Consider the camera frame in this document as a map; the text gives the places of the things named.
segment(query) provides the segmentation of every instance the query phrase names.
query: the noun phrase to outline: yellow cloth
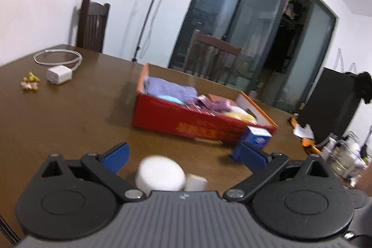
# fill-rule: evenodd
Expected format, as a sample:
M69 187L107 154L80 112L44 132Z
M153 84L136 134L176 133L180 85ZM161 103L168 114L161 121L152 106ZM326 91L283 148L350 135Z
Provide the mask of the yellow cloth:
M238 112L225 112L224 115L230 118L242 120L242 121L249 122L249 123L257 123L257 120L248 113L241 114Z

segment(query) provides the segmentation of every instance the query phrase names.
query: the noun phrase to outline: cardboard box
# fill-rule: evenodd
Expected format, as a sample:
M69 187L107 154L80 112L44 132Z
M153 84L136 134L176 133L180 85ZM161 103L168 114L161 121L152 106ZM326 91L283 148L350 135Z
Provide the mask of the cardboard box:
M144 83L149 76L159 77L179 85L192 86L197 90L198 95L214 94L234 100L242 109L252 111L258 124L247 123L221 114L207 113L197 108L147 95ZM176 70L148 63L144 65L137 85L133 126L187 138L219 140L223 143L236 144L247 125L265 128L271 135L278 129L275 122L240 91Z

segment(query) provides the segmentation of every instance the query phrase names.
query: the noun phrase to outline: orange object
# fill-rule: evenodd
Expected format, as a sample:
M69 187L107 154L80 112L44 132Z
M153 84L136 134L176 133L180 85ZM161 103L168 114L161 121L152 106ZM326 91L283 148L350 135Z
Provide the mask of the orange object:
M290 119L290 124L292 125L293 128L296 127L296 125L298 124L297 123L297 120L295 118L291 118ZM320 155L322 152L317 149L314 145L314 140L312 139L308 139L308 138L303 138L301 140L301 144L305 147L305 150L307 153L317 153L318 155Z

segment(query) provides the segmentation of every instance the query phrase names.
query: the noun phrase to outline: person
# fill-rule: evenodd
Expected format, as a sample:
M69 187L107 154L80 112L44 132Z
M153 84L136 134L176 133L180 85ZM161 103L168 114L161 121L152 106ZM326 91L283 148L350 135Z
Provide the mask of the person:
M356 189L364 191L372 197L372 165L369 165L355 185Z

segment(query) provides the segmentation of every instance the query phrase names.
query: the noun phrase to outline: blue gripper pad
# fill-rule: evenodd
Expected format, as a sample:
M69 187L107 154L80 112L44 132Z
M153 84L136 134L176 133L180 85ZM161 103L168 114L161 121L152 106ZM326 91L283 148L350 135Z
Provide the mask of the blue gripper pad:
M244 144L240 146L240 159L252 173L267 165L265 157Z
M130 148L128 143L121 143L116 145L102 160L102 165L112 171L114 174L128 162Z

